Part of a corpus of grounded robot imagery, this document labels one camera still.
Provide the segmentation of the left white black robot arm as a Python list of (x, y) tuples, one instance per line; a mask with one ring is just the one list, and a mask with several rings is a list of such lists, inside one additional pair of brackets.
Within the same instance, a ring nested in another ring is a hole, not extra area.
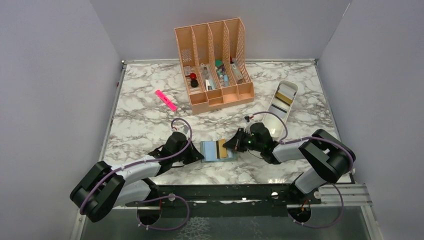
[(184, 133), (175, 131), (165, 144), (138, 160), (121, 165), (95, 163), (69, 198), (81, 215), (95, 223), (120, 205), (138, 201), (152, 205), (158, 196), (153, 177), (169, 171), (174, 163), (188, 165), (204, 158)]

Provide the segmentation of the gold credit card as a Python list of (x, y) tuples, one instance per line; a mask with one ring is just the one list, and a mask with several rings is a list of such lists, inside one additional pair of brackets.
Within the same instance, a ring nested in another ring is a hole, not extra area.
[(218, 159), (224, 159), (228, 157), (228, 151), (227, 149), (223, 146), (226, 143), (226, 139), (219, 139), (216, 142), (216, 157)]

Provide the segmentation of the green card holder wallet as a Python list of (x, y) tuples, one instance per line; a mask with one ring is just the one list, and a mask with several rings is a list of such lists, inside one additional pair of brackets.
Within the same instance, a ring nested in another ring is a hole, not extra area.
[(202, 163), (233, 162), (237, 160), (237, 153), (227, 148), (228, 157), (217, 158), (216, 141), (200, 142), (200, 153), (204, 156), (204, 159), (201, 160)]

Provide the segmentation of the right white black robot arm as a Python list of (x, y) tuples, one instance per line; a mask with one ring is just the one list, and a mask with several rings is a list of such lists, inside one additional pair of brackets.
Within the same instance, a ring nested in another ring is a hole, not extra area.
[(326, 183), (335, 184), (352, 170), (356, 160), (351, 149), (323, 129), (311, 136), (278, 142), (261, 122), (252, 124), (248, 130), (239, 128), (223, 147), (237, 152), (259, 152), (265, 162), (272, 165), (307, 160), (311, 168), (295, 179), (288, 190), (289, 199), (296, 204), (306, 200), (314, 189)]

